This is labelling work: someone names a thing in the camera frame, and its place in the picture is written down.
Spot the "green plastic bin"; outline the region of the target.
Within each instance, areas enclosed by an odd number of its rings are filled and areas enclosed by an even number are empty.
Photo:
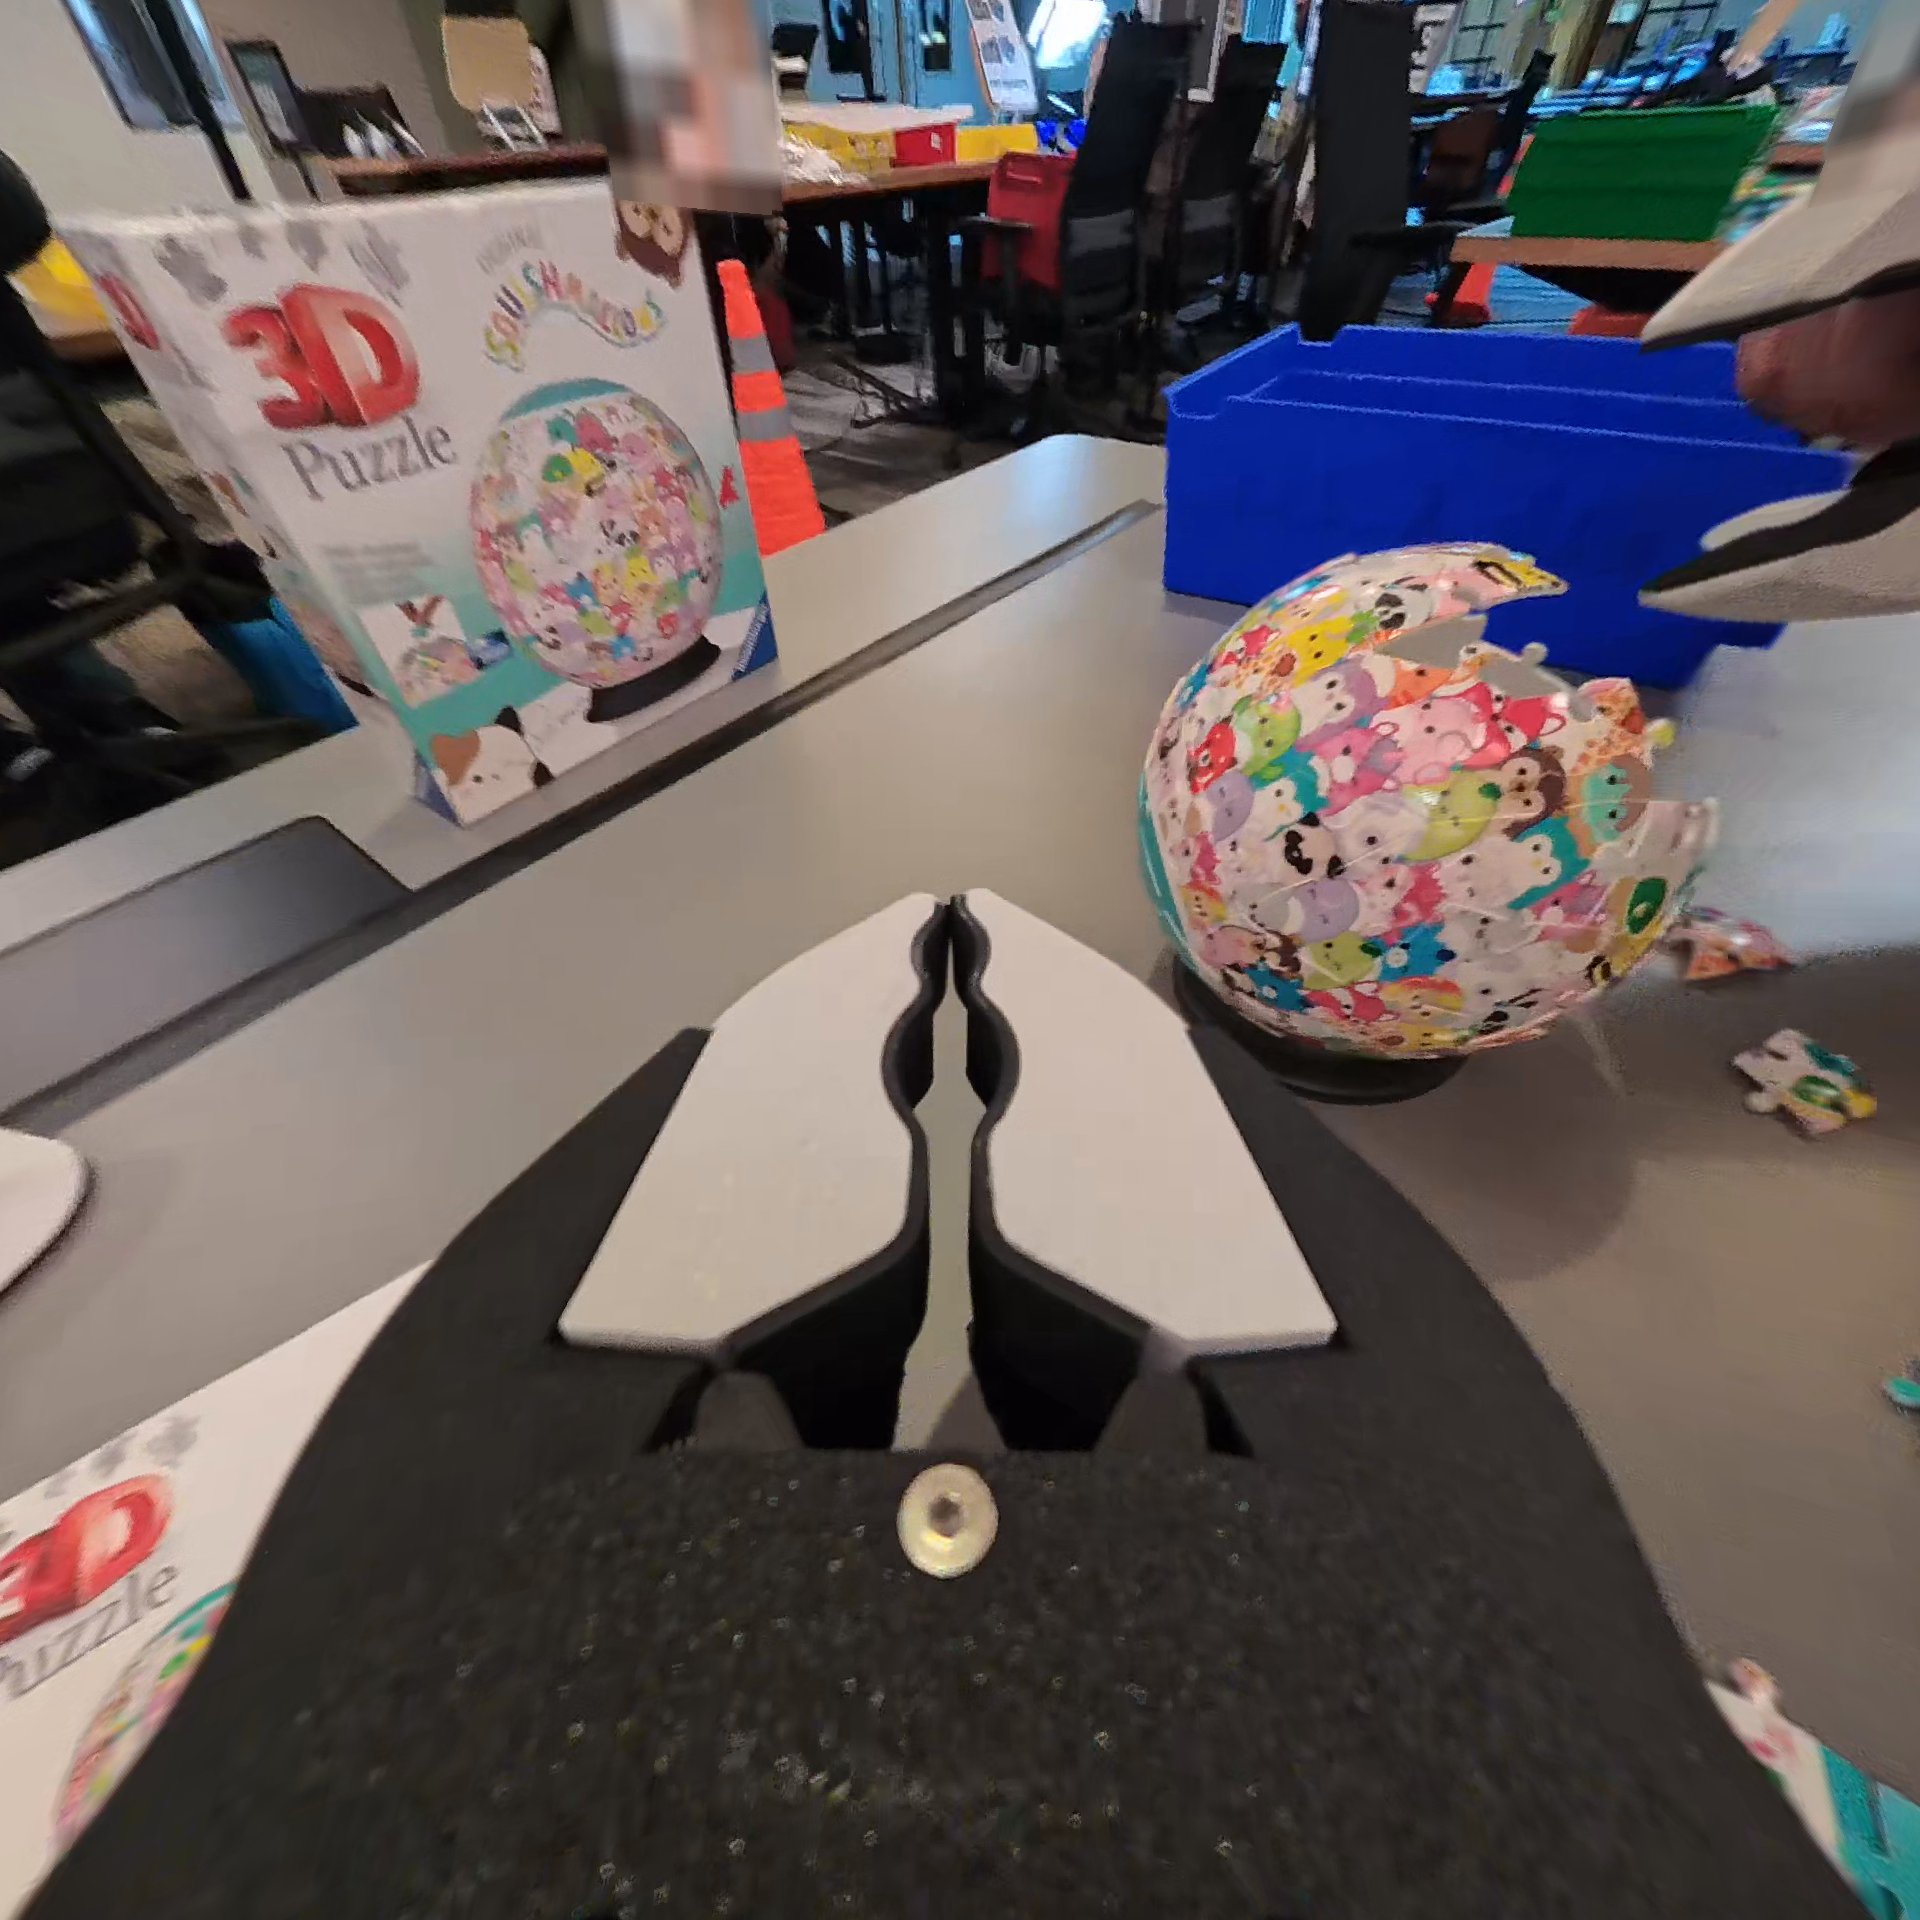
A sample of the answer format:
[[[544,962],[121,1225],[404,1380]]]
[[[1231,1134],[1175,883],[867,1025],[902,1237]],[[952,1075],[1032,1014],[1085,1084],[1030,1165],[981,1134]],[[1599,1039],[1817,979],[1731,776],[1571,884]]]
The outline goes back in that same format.
[[[1714,240],[1779,108],[1588,108],[1537,127],[1503,195],[1512,239]]]

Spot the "dark grey flat panel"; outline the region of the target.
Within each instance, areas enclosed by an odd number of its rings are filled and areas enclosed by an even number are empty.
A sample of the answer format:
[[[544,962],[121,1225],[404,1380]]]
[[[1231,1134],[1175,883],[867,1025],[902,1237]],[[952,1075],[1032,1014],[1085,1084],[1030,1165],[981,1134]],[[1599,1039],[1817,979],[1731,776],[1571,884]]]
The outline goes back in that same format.
[[[3,1112],[405,896],[340,828],[300,818],[36,933],[1,959]]]

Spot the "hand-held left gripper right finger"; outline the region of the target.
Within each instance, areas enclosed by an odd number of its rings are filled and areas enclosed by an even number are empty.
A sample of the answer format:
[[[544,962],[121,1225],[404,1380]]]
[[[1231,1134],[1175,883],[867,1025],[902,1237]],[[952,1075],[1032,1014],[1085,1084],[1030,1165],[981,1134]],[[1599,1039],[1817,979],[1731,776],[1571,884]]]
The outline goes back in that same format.
[[[953,896],[968,1016],[971,1378],[1009,1448],[1092,1448],[1138,1380],[1317,1353],[1334,1309],[1191,1029],[986,889]]]

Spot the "pink orange puzzle piece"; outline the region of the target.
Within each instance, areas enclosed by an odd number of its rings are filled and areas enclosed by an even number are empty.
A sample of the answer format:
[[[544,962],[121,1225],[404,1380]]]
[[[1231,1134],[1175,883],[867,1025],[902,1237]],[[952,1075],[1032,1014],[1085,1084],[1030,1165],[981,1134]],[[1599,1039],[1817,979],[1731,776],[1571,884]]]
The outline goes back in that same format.
[[[1798,966],[1794,951],[1768,927],[1700,904],[1673,919],[1659,946],[1691,988]]]

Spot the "blue plastic bin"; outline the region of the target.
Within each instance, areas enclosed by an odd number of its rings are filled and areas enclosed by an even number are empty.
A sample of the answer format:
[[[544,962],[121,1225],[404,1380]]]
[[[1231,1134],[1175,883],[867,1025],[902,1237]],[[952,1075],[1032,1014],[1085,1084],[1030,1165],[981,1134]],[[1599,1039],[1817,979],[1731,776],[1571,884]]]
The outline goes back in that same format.
[[[1769,648],[1783,618],[1678,617],[1639,590],[1717,524],[1854,472],[1746,408],[1730,346],[1278,328],[1164,401],[1168,593],[1250,608],[1339,556],[1487,542],[1566,582],[1520,612],[1551,667],[1652,691],[1715,648]]]

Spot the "wooden table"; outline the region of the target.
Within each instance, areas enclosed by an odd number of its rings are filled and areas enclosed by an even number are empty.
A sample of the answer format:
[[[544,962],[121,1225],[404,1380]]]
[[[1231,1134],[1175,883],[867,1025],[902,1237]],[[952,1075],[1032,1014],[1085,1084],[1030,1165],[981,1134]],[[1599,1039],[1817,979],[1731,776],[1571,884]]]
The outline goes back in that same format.
[[[1712,266],[1731,244],[1804,199],[1817,180],[1825,153],[1822,143],[1779,143],[1763,156],[1765,164],[1752,168],[1739,180],[1726,233],[1714,239],[1691,242],[1593,236],[1516,239],[1507,220],[1469,228],[1452,242],[1447,262],[1452,278],[1447,290],[1435,296],[1432,317],[1437,321],[1450,314],[1461,301],[1469,306],[1486,306],[1492,296],[1487,290],[1477,290],[1477,281],[1492,281],[1497,271],[1513,271],[1585,306],[1644,326],[1657,306]]]

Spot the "white green puzzle piece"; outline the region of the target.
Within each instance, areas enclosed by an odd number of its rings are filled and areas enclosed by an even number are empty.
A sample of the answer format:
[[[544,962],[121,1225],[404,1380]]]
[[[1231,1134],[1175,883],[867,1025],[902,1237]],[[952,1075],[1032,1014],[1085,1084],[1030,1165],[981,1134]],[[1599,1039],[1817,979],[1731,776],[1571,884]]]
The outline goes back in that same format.
[[[1799,1029],[1783,1026],[1731,1058],[1749,1115],[1781,1121],[1809,1140],[1877,1112],[1860,1067]]]

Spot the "person's right hand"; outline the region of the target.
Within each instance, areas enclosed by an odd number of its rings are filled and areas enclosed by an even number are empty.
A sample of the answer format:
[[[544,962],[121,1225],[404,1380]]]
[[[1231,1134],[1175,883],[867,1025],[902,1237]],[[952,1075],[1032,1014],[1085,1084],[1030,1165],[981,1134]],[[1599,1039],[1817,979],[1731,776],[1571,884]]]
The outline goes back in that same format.
[[[1917,292],[1850,301],[1747,335],[1743,402],[1799,438],[1877,454],[1917,436]]]

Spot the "red office chair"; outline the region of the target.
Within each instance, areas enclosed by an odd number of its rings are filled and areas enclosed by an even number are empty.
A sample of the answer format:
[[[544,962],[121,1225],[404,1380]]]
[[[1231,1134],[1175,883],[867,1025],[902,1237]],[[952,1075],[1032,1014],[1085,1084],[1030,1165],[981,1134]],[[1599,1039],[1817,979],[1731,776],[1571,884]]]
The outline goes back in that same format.
[[[1066,310],[1066,201],[1074,161],[1043,153],[997,156],[984,210],[958,225],[958,325],[964,421],[992,408],[990,328],[1019,356],[1060,348]]]

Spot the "printed puzzle box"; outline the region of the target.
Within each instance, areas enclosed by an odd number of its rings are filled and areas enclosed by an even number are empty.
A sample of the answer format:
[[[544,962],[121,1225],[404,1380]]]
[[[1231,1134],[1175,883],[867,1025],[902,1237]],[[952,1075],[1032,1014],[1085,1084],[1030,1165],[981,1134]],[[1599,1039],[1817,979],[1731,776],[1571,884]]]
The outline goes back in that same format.
[[[59,240],[449,822],[777,659],[690,217],[578,178],[92,213]]]

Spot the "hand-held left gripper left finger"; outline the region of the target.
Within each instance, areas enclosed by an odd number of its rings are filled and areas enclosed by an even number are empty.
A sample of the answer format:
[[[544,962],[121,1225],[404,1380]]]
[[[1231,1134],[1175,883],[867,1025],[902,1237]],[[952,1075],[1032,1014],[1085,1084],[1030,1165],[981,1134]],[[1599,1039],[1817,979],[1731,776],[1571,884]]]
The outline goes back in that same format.
[[[809,1448],[891,1448],[927,1309],[918,1104],[946,986],[948,902],[906,895],[737,996],[558,1336],[767,1380]]]

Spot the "printed puzzle leaflet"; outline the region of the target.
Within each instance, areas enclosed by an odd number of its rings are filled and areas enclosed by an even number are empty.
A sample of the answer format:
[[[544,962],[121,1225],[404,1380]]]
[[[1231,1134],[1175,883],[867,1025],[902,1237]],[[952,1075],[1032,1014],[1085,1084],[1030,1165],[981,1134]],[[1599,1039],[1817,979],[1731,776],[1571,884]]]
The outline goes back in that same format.
[[[300,1453],[423,1276],[417,1264],[3,1502],[3,1917],[170,1719]]]

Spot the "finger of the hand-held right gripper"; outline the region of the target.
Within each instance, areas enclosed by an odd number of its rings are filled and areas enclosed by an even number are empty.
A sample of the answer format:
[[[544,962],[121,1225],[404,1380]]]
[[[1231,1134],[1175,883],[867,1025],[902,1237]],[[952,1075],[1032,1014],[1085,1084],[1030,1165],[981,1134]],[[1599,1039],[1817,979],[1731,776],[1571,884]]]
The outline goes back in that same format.
[[[1731,343],[1915,286],[1917,19],[1881,15],[1809,192],[1717,252],[1644,325],[1645,352]]]
[[[1648,580],[1641,608],[1691,618],[1870,618],[1917,612],[1917,448],[1889,446],[1837,492],[1737,514]]]

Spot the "orange traffic cone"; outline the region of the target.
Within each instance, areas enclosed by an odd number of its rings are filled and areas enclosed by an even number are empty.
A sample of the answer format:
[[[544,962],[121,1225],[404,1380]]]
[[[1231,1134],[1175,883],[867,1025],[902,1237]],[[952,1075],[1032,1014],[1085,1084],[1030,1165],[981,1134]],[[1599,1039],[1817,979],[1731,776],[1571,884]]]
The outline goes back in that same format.
[[[769,561],[824,535],[826,517],[789,418],[781,372],[747,271],[736,258],[721,258],[715,276],[728,335],[739,470],[755,545],[759,556]]]

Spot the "colourful puzzle ball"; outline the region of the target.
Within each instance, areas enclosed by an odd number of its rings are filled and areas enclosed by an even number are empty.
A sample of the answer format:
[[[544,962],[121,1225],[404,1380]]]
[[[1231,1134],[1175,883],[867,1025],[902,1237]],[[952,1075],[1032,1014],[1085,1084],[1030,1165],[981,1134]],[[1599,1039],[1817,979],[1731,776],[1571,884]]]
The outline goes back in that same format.
[[[1341,555],[1175,683],[1138,844],[1175,961],[1310,1056],[1454,1067],[1539,1040],[1691,904],[1712,801],[1659,794],[1673,728],[1487,617],[1568,582],[1487,541]]]

